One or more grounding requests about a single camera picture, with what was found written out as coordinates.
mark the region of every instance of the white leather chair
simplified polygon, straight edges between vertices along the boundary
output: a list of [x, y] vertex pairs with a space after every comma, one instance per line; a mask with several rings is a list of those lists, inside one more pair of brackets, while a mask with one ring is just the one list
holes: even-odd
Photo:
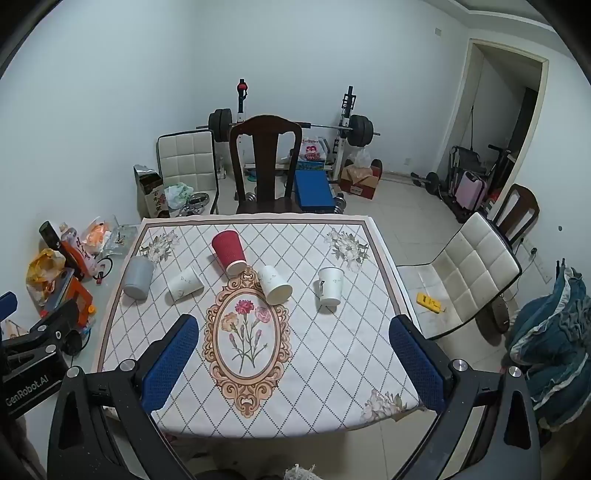
[[195, 193], [207, 193], [213, 199], [210, 213], [217, 213], [219, 185], [210, 131], [163, 135], [156, 142], [156, 154], [164, 188], [182, 181], [192, 187]]
[[[423, 335], [440, 338], [458, 329], [501, 295], [521, 275], [521, 266], [496, 227], [476, 212], [433, 262], [398, 267]], [[431, 312], [417, 293], [441, 302]]]

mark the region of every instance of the door frame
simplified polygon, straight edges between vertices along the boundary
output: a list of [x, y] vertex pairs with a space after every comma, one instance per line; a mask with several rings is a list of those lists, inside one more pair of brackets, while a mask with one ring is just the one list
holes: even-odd
[[528, 57], [529, 59], [539, 61], [542, 64], [542, 74], [540, 77], [540, 89], [538, 91], [538, 100], [535, 103], [534, 114], [533, 114], [533, 117], [531, 118], [530, 128], [528, 129], [527, 135], [525, 136], [525, 140], [523, 142], [523, 147], [521, 148], [521, 151], [519, 152], [519, 156], [515, 159], [515, 167], [513, 167], [513, 170], [511, 171], [511, 175], [509, 175], [509, 178], [507, 179], [507, 182], [505, 183], [505, 187], [501, 191], [501, 194], [499, 195], [499, 199], [495, 203], [495, 207], [493, 207], [493, 209], [491, 210], [491, 215], [494, 215], [496, 213], [496, 211], [499, 209], [499, 206], [503, 203], [503, 200], [505, 199], [505, 197], [507, 196], [507, 193], [509, 192], [509, 188], [511, 187], [511, 185], [513, 185], [515, 183], [515, 178], [517, 177], [517, 174], [519, 173], [519, 170], [525, 160], [527, 152], [530, 149], [531, 141], [534, 138], [535, 129], [538, 126], [538, 121], [540, 120], [540, 113], [542, 111], [542, 105], [544, 103], [546, 86], [548, 84], [548, 68], [549, 68], [550, 62], [548, 59], [545, 59], [544, 57], [536, 55], [535, 53], [529, 52], [527, 50], [521, 50], [520, 48], [515, 48], [510, 45], [497, 43], [497, 42], [493, 42], [493, 41], [489, 41], [489, 40], [483, 40], [481, 38], [470, 38], [468, 41], [466, 61], [464, 63], [464, 69], [462, 72], [462, 80], [460, 82], [460, 87], [459, 87], [459, 90], [457, 93], [456, 104], [453, 108], [452, 117], [450, 118], [445, 137], [443, 138], [443, 142], [441, 144], [441, 147], [439, 149], [439, 153], [437, 155], [437, 164], [434, 165], [434, 171], [437, 171], [442, 159], [444, 158], [444, 155], [447, 154], [447, 152], [446, 152], [447, 144], [449, 143], [449, 139], [452, 136], [453, 127], [456, 123], [457, 114], [460, 109], [460, 103], [462, 101], [462, 97], [464, 95], [464, 90], [466, 87], [466, 79], [468, 76], [468, 69], [470, 67], [470, 62], [473, 59], [472, 51], [475, 48], [475, 46], [477, 46], [477, 45], [484, 45], [484, 46], [489, 46], [489, 47], [500, 48], [501, 50], [506, 50], [506, 51], [510, 51], [513, 53], [517, 53], [517, 54], [522, 55], [524, 57]]

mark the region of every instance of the flower illustration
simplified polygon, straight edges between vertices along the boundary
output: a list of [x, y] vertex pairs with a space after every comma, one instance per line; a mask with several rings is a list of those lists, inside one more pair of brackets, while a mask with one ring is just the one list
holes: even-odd
[[368, 258], [369, 245], [357, 241], [352, 233], [337, 232], [334, 228], [326, 234], [325, 242], [333, 247], [337, 260], [345, 260], [349, 270], [357, 271]]
[[238, 300], [236, 303], [236, 312], [241, 313], [242, 315], [246, 315], [254, 309], [255, 305], [250, 300]]
[[[262, 330], [258, 329], [255, 333], [255, 327], [261, 322], [268, 323], [271, 320], [271, 312], [264, 307], [255, 309], [255, 305], [250, 300], [238, 300], [234, 309], [243, 316], [243, 319], [236, 313], [230, 312], [222, 318], [220, 328], [225, 332], [231, 332], [229, 334], [230, 343], [236, 351], [236, 355], [232, 360], [240, 357], [240, 370], [238, 372], [240, 374], [242, 373], [245, 358], [250, 360], [254, 368], [257, 355], [268, 347], [267, 343], [260, 348], [258, 347]], [[251, 323], [248, 320], [248, 314], [253, 310], [256, 319]]]
[[255, 349], [256, 349], [256, 346], [258, 345], [258, 341], [261, 339], [261, 335], [262, 335], [262, 330], [258, 329], [256, 331], [256, 337], [255, 337]]
[[171, 230], [166, 235], [156, 235], [147, 246], [140, 247], [139, 253], [154, 263], [166, 261], [173, 253], [173, 245], [178, 245], [179, 242], [177, 234]]
[[238, 315], [236, 315], [234, 312], [230, 312], [227, 315], [224, 315], [224, 318], [222, 319], [222, 330], [224, 332], [231, 332], [237, 329], [238, 325], [240, 325], [240, 319], [238, 318]]
[[271, 321], [271, 312], [265, 307], [258, 307], [255, 309], [255, 317], [262, 323], [269, 323]]
[[385, 395], [380, 394], [375, 388], [371, 391], [371, 396], [365, 402], [361, 419], [363, 421], [376, 421], [387, 419], [397, 413], [406, 411], [407, 405], [402, 404], [402, 398], [399, 394], [396, 396], [386, 392]]

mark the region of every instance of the doorway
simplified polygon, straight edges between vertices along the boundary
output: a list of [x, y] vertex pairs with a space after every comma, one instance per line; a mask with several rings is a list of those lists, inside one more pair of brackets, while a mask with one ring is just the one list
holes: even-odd
[[446, 179], [454, 147], [478, 154], [486, 198], [502, 201], [531, 143], [544, 100], [548, 61], [519, 49], [470, 39], [466, 64], [439, 157]]

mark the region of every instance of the dark wooden chair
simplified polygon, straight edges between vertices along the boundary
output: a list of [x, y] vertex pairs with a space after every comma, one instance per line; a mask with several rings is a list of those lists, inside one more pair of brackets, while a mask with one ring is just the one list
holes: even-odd
[[[507, 204], [514, 193], [517, 193], [518, 195], [517, 202], [507, 213], [506, 217], [503, 218], [502, 222], [499, 223], [503, 217], [503, 214], [505, 213]], [[523, 221], [528, 212], [532, 212], [531, 218], [527, 220], [527, 222], [519, 229], [517, 233], [513, 234], [511, 239], [509, 239], [509, 233]], [[499, 231], [505, 235], [509, 244], [514, 246], [519, 241], [519, 239], [523, 237], [525, 231], [535, 222], [539, 215], [540, 207], [532, 191], [514, 183], [511, 185], [511, 188], [509, 188], [507, 197], [505, 197], [503, 205], [501, 205], [501, 208], [497, 212], [494, 223], [498, 227]]]
[[[275, 198], [275, 162], [277, 161], [277, 141], [280, 134], [293, 132], [295, 143], [291, 151], [290, 168], [283, 197]], [[238, 135], [252, 137], [256, 166], [256, 202], [246, 200], [244, 177], [238, 157]], [[236, 213], [301, 213], [292, 200], [296, 164], [301, 146], [301, 126], [275, 115], [258, 115], [234, 126], [230, 130], [230, 156], [238, 193]]]

